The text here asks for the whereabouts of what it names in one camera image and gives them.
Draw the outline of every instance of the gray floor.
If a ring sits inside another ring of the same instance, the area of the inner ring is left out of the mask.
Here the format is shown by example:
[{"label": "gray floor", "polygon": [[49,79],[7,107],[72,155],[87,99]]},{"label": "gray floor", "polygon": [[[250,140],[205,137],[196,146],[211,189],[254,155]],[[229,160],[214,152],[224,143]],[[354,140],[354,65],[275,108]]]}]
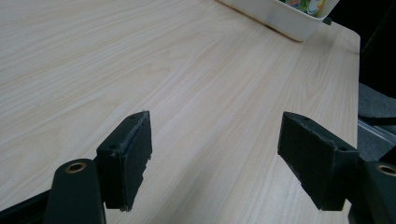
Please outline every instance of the gray floor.
[{"label": "gray floor", "polygon": [[[396,99],[360,84],[359,115],[370,118],[396,117]],[[395,126],[370,126],[359,120],[357,150],[365,161],[378,161],[395,146]]]}]

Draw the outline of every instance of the white plastic bin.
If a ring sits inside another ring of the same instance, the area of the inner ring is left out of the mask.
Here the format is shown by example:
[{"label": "white plastic bin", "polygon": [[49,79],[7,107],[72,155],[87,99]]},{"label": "white plastic bin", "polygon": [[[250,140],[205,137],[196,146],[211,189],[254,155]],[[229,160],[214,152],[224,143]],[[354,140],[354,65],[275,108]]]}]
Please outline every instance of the white plastic bin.
[{"label": "white plastic bin", "polygon": [[339,0],[325,0],[313,17],[278,0],[219,0],[297,41],[305,41],[330,14]]}]

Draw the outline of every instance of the light wood tabletop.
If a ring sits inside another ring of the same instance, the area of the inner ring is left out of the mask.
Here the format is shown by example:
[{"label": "light wood tabletop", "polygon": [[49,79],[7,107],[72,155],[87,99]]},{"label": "light wood tabletop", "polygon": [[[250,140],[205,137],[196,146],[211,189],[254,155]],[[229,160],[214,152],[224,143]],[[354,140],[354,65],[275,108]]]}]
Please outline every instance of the light wood tabletop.
[{"label": "light wood tabletop", "polygon": [[277,155],[282,113],[353,147],[360,37],[296,42],[214,0],[0,1],[0,210],[148,110],[151,160],[107,223],[347,223]]}]

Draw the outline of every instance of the wood grain surface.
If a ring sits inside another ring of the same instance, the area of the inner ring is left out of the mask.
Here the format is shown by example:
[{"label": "wood grain surface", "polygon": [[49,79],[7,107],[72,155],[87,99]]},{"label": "wood grain surface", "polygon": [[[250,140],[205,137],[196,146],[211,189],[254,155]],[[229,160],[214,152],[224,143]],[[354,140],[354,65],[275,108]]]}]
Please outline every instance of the wood grain surface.
[{"label": "wood grain surface", "polygon": [[356,146],[359,43],[335,22],[295,42],[213,0],[2,0],[0,210],[149,110],[145,180],[107,223],[347,223],[276,145],[291,111]]}]

